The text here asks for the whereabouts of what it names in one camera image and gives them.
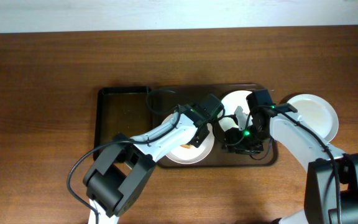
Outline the grey-white plate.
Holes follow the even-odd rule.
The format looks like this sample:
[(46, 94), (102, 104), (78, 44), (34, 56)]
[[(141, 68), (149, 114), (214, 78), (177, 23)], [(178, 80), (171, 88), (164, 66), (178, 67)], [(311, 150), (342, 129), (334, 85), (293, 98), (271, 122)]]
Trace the grey-white plate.
[(339, 130), (339, 119), (326, 100), (316, 95), (300, 94), (290, 98), (287, 103), (294, 106), (304, 122), (327, 142), (335, 138)]

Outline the pink-white plate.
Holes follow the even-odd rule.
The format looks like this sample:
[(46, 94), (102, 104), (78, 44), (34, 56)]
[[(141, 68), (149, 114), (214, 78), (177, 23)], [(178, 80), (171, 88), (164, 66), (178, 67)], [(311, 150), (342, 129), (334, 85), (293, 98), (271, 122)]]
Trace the pink-white plate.
[(194, 164), (202, 161), (212, 150), (214, 146), (214, 135), (212, 133), (212, 125), (208, 124), (210, 134), (203, 141), (200, 147), (192, 147), (190, 149), (183, 148), (181, 146), (176, 147), (165, 156), (171, 161), (178, 164)]

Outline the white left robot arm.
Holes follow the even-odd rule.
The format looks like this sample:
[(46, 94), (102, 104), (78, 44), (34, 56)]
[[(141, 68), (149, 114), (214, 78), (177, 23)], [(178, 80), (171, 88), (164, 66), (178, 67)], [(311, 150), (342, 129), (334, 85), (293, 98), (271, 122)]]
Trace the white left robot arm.
[(100, 146), (101, 154), (83, 178), (96, 223), (117, 223), (139, 198), (157, 162), (177, 147), (199, 147), (208, 124), (224, 109), (208, 95), (202, 102), (178, 106), (170, 120), (131, 138), (124, 135)]

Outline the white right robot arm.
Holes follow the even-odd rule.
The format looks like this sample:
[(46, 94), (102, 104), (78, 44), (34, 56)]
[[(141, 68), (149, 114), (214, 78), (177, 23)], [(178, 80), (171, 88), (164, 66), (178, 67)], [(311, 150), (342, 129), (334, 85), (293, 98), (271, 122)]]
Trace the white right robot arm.
[(222, 103), (235, 125), (223, 127), (227, 152), (256, 160), (264, 142), (283, 144), (307, 173), (303, 209), (275, 223), (358, 223), (358, 153), (330, 144), (289, 103), (266, 89), (233, 91)]

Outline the green yellow sponge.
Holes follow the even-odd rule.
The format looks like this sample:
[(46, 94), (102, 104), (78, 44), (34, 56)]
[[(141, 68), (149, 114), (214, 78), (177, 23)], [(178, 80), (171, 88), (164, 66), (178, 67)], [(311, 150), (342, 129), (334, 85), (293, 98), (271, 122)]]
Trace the green yellow sponge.
[(186, 148), (186, 149), (190, 149), (193, 146), (191, 144), (182, 144), (181, 147)]

